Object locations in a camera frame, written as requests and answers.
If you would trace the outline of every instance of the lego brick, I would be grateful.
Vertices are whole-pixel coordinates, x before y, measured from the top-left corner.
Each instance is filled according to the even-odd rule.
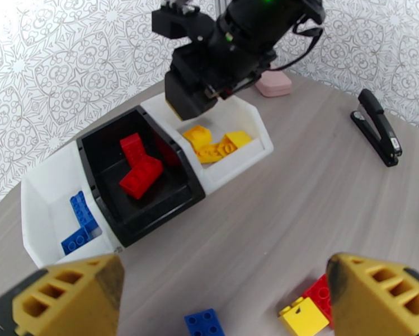
[[[74,210],[77,221],[81,227],[86,229],[87,233],[91,233],[93,230],[98,228],[98,224],[87,206],[85,196],[82,191],[71,197],[69,202]]]
[[[314,336],[329,324],[310,297],[300,297],[286,306],[279,312],[279,320],[292,336]]]
[[[241,148],[245,146],[245,144],[253,141],[253,139],[243,130],[226,133],[225,138],[228,138],[236,146],[236,148]]]
[[[119,143],[121,144],[125,158],[132,168],[141,159],[141,157],[146,155],[143,142],[138,133],[123,138],[119,141]]]
[[[68,255],[72,251],[75,251],[79,247],[85,245],[90,240],[91,235],[85,230],[84,227],[81,227],[76,232],[74,232],[62,241],[63,251],[65,252],[65,255]]]
[[[163,164],[160,160],[144,155],[119,185],[125,193],[139,200],[162,172]]]
[[[324,316],[329,320],[329,326],[333,329],[331,297],[327,278],[324,274],[308,290],[303,293],[303,297],[310,297],[315,305],[321,310]]]
[[[223,155],[218,151],[219,144],[208,144],[207,146],[199,149],[196,154],[199,158],[200,163],[210,164],[212,162],[217,162],[223,158]]]
[[[227,156],[232,152],[236,151],[237,147],[234,143],[225,135],[223,139],[220,141],[219,146],[217,147],[217,151],[223,156]]]
[[[191,336],[225,336],[214,309],[185,316]]]
[[[191,143],[194,151],[198,151],[201,147],[211,144],[213,140],[211,131],[201,125],[196,125],[187,132],[184,132],[183,136]]]
[[[154,136],[155,144],[164,158],[165,163],[170,167],[181,166],[181,161],[173,148],[166,143],[158,134]]]

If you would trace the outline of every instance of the blue lego brick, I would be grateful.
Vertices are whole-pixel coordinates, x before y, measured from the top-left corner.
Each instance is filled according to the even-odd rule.
[[[71,234],[62,241],[62,248],[65,255],[70,254],[72,251],[77,250],[79,247],[85,245],[91,240],[91,235],[81,227],[76,232]]]
[[[74,214],[76,215],[77,221],[81,227],[84,227],[88,233],[91,233],[91,231],[98,228],[98,224],[87,206],[85,196],[82,191],[71,197],[69,202],[71,203]]]
[[[185,316],[191,336],[225,336],[214,309]]]

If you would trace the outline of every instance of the black bin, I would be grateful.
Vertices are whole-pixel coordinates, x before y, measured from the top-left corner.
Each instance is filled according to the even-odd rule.
[[[119,185],[131,169],[119,141],[134,133],[164,167],[140,200]],[[184,151],[141,106],[82,135],[77,146],[94,199],[125,247],[205,197]]]

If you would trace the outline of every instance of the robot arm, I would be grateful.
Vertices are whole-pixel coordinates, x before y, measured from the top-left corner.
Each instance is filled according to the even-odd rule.
[[[124,274],[114,254],[39,269],[0,296],[0,336],[115,336]]]
[[[298,26],[309,19],[320,25],[326,16],[322,0],[232,0],[214,21],[186,2],[164,0],[152,12],[153,32],[191,39],[173,51],[165,76],[166,100],[183,120],[209,110],[219,97],[254,85],[277,57],[273,47],[291,28],[314,38],[305,54],[284,67],[301,60],[322,29],[298,32]]]
[[[327,265],[336,336],[419,336],[419,272],[339,253]]]

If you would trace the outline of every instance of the white bin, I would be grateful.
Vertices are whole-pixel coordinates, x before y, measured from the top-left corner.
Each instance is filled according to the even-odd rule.
[[[102,234],[65,256],[62,241],[80,227],[69,202],[79,191]],[[122,249],[94,201],[75,141],[23,177],[21,224],[24,247],[38,267]]]
[[[200,117],[185,122],[180,121],[170,109],[164,94],[141,103],[141,106],[182,148],[206,195],[273,150],[257,109],[238,97],[220,100]],[[238,130],[245,131],[253,141],[214,164],[202,165],[191,145],[181,135],[198,124],[211,131],[214,143],[220,141],[225,133]],[[102,234],[65,256],[61,242],[79,228],[69,200],[80,190]],[[76,141],[64,146],[23,177],[21,218],[24,247],[38,267],[123,249],[96,204]]]
[[[257,108],[236,96],[225,101],[219,100],[203,115],[187,121],[181,121],[170,109],[164,100],[164,93],[142,102],[141,106],[184,150],[206,195],[222,187],[273,151],[273,143]],[[216,163],[202,165],[191,144],[181,135],[196,125],[208,128],[214,143],[219,142],[226,133],[238,130],[245,131],[253,141]]]

